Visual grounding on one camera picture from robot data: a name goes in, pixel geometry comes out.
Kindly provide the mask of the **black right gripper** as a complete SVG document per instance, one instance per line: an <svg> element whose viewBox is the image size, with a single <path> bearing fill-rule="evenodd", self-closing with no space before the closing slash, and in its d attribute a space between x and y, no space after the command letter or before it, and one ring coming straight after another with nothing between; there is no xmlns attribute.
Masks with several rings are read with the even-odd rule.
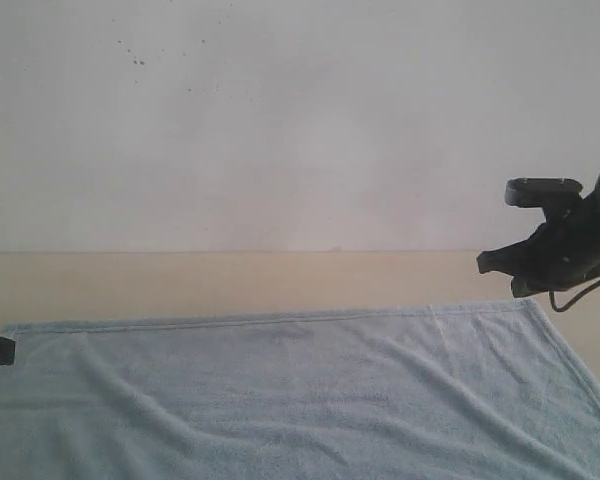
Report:
<svg viewBox="0 0 600 480"><path fill-rule="evenodd" d="M476 262L480 274L513 277L510 290L516 299L566 289L600 264L598 196L591 193L569 214L546 221L528 240L481 252Z"/></svg>

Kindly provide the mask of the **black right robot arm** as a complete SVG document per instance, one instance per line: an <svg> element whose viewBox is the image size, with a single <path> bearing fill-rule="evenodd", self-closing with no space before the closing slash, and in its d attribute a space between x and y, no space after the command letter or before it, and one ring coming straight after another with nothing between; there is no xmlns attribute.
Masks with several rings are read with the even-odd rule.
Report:
<svg viewBox="0 0 600 480"><path fill-rule="evenodd" d="M587 196L582 189L568 178L508 181L505 203L539 208L545 220L529 238L480 253L478 272L510 276L516 298L567 291L600 278L600 175Z"/></svg>

